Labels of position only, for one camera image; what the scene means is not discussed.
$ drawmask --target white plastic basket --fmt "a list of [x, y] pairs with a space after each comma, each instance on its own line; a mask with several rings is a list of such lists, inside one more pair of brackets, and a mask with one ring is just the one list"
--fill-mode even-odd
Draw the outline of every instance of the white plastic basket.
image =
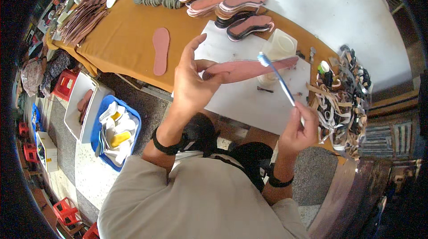
[[[89, 89], [92, 89], [94, 93], [89, 100], [83, 124], [80, 125], [78, 103], [83, 99]], [[94, 126], [98, 108], [103, 98], [108, 94], [114, 94], [114, 92], [102, 83], [95, 81], [89, 75], [83, 72], [79, 73], [70, 95], [70, 100], [68, 101], [66, 115], [64, 116], [64, 124], [79, 142], [83, 144], [90, 143], [91, 131]]]

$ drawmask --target blue toothbrush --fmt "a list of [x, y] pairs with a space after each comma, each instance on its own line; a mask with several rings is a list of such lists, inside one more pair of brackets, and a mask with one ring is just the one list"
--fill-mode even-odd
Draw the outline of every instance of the blue toothbrush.
[[[282, 90], [285, 92], [285, 94], [287, 95], [287, 98], [290, 100], [290, 103], [293, 106], [296, 106], [296, 104], [294, 103], [293, 95], [291, 94], [291, 92], [288, 89], [285, 81], [282, 79], [280, 73], [278, 73], [278, 70], [276, 70], [275, 66], [272, 64], [272, 62], [269, 60], [269, 58], [263, 52], [259, 52], [259, 55], [257, 55], [257, 60], [259, 60], [259, 62], [264, 67], [270, 66], [272, 68], [272, 70], [275, 72], [276, 77], [280, 81]], [[302, 123], [303, 126], [305, 126], [305, 120], [302, 117], [300, 118], [300, 122]]]

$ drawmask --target blue plastic basket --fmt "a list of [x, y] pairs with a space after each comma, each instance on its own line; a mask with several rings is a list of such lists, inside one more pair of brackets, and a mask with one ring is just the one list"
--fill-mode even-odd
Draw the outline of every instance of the blue plastic basket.
[[[138, 128], [136, 129], [135, 139], [134, 139], [134, 143], [133, 143], [133, 145], [132, 145], [132, 149], [131, 149], [131, 154], [132, 154], [132, 153], [134, 152], [135, 142], [136, 142], [136, 140], [137, 140], [137, 138], [138, 138], [138, 135], [139, 135], [139, 133], [140, 133], [140, 129], [141, 129], [141, 117], [140, 117], [140, 114], [139, 114], [136, 110], [132, 109], [132, 108], [131, 108], [131, 107], [129, 107], [129, 106], [128, 106], [124, 101], [122, 101], [122, 100], [120, 100], [120, 99], [116, 98], [116, 97], [115, 97], [115, 96], [113, 96], [113, 95], [107, 95], [107, 96], [105, 96], [105, 97], [103, 98], [103, 100], [102, 100], [101, 104], [100, 104], [99, 109], [98, 109], [97, 117], [95, 118], [95, 123], [94, 123], [94, 126], [93, 126], [93, 128], [92, 128], [92, 132], [91, 132], [91, 147], [92, 147], [92, 150], [93, 150], [94, 152], [97, 150], [97, 147], [98, 147], [98, 138], [99, 138], [99, 133], [100, 133], [100, 130], [101, 130], [101, 127], [102, 127], [102, 124], [100, 123], [100, 121], [98, 121], [98, 119], [100, 118], [100, 115], [101, 115], [102, 113], [104, 113], [104, 112], [107, 110], [108, 106], [109, 106], [109, 105], [110, 105], [110, 103], [112, 103], [113, 101], [116, 101], [118, 105], [124, 106], [124, 107], [126, 108], [126, 110], [127, 110], [129, 113], [131, 113], [132, 115], [134, 115], [136, 118], [138, 118], [138, 121], [140, 122], [140, 124], [138, 125]], [[101, 154], [99, 157], [104, 161], [104, 163], [108, 164], [108, 165], [109, 165], [110, 167], [112, 167], [115, 171], [119, 171], [119, 172], [120, 172], [120, 171], [122, 170], [123, 165], [122, 165], [122, 167], [118, 167], [118, 166], [116, 166], [116, 165], [115, 165], [115, 164], [110, 160], [110, 158], [108, 158], [108, 157], [107, 157], [107, 156], [105, 156], [104, 154]]]

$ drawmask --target black strap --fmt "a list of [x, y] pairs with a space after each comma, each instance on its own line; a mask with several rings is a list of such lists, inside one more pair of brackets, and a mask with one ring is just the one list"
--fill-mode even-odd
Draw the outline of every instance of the black strap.
[[293, 180], [294, 180], [294, 176], [288, 182], [283, 183], [279, 179], [275, 178], [273, 171], [272, 171], [272, 173], [269, 174], [269, 184], [270, 184], [270, 186], [272, 186], [274, 188], [284, 188], [284, 187], [287, 187], [288, 185], [292, 184]]
[[165, 146], [161, 145], [159, 143], [158, 139], [156, 138], [156, 132], [157, 131], [158, 131], [158, 128], [156, 128], [152, 133], [151, 139], [153, 140], [153, 144], [156, 147], [156, 149], [158, 149], [161, 152], [166, 153], [169, 156], [174, 156], [179, 151], [182, 151], [182, 152], [185, 151], [185, 148], [190, 144], [190, 141], [187, 139], [187, 135], [183, 134], [183, 135], [181, 135], [181, 140], [179, 143], [165, 147]]

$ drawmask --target floral shirt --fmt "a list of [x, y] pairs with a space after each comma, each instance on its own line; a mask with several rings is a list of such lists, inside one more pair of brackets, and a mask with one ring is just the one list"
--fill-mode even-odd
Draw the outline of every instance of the floral shirt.
[[28, 64], [21, 71], [22, 86], [28, 93], [28, 96], [31, 97], [37, 94], [42, 79], [42, 68], [37, 58], [29, 60]]

